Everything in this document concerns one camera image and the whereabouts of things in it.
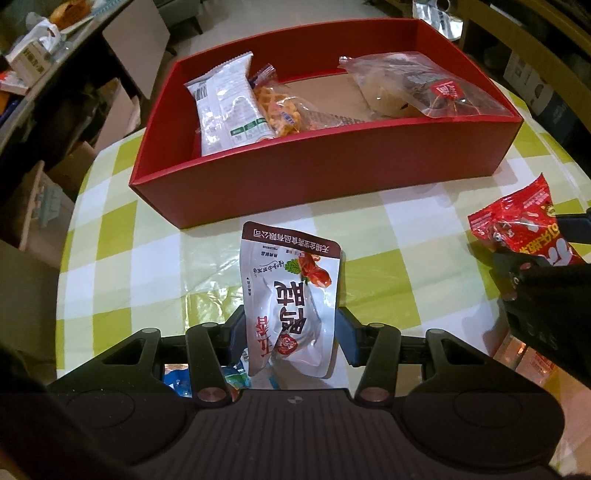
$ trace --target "plastic container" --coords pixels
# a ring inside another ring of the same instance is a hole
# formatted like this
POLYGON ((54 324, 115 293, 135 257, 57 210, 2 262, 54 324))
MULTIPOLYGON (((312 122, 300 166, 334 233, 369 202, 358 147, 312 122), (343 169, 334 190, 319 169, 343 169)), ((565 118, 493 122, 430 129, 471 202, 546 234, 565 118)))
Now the plastic container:
POLYGON ((189 228, 300 203, 491 175, 521 122, 488 77, 425 22, 380 18, 304 25, 179 60, 152 110, 129 185, 172 224, 189 228), (288 83, 340 76, 342 55, 411 50, 479 86, 511 116, 367 122, 201 156, 196 104, 183 84, 225 60, 252 51, 251 74, 271 63, 278 80, 288 83))

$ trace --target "white plastic bag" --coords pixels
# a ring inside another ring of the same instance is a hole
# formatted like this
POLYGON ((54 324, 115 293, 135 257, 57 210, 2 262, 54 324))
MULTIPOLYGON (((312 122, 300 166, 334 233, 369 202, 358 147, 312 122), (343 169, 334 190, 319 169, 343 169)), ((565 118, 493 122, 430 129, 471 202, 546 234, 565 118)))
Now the white plastic bag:
POLYGON ((251 59, 245 53, 185 83, 197 102, 202 156, 275 137, 246 79, 251 59))
POLYGON ((341 57, 339 66, 353 76, 369 107, 381 115, 406 116, 408 106, 432 118, 511 114, 481 88, 416 51, 341 57))
POLYGON ((335 332, 340 246, 307 233, 247 222, 240 272, 250 376, 271 355, 304 375, 328 371, 335 332))

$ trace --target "floor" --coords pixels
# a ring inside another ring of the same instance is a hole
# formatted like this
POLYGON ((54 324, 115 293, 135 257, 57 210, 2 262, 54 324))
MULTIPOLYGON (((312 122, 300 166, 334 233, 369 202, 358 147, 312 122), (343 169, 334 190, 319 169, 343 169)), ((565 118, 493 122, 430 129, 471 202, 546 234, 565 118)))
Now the floor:
MULTIPOLYGON (((386 2, 376 6, 363 0, 204 0, 197 16, 203 35, 189 24, 173 31, 171 42, 182 58, 198 51, 270 30, 309 23, 400 16, 386 2)), ((289 54, 290 46, 285 46, 289 54)))

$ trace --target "white snack package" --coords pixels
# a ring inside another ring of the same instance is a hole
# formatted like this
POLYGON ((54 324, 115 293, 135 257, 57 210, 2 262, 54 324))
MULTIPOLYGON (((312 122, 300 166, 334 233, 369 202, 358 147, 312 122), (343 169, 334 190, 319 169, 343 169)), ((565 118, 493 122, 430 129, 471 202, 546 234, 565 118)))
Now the white snack package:
POLYGON ((202 156, 275 138, 246 78, 251 59, 244 53, 185 83, 197 102, 202 156))
POLYGON ((340 246, 308 233, 247 222, 240 273, 246 313, 248 375, 269 361, 326 375, 335 334, 340 246))

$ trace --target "plastic bag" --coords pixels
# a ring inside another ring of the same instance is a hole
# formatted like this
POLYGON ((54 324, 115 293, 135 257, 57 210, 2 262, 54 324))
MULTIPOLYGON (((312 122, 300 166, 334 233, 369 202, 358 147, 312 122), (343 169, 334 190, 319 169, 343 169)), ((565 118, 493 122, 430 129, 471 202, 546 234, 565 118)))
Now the plastic bag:
POLYGON ((247 222, 240 272, 248 374, 287 361, 304 375, 328 371, 335 332, 340 246, 307 233, 247 222))
POLYGON ((310 102, 295 95, 287 85, 278 82, 277 72, 272 65, 260 70, 250 83, 259 107, 278 137, 363 123, 361 120, 319 112, 310 102))
POLYGON ((251 59, 245 53, 185 83, 197 102, 202 156, 275 138, 246 79, 251 59))
POLYGON ((339 65, 353 76, 369 107, 380 115, 511 114, 484 90, 415 51, 341 57, 339 65))
POLYGON ((490 248, 544 257, 550 265, 585 263, 560 235, 550 188, 544 175, 468 216, 470 230, 490 248))

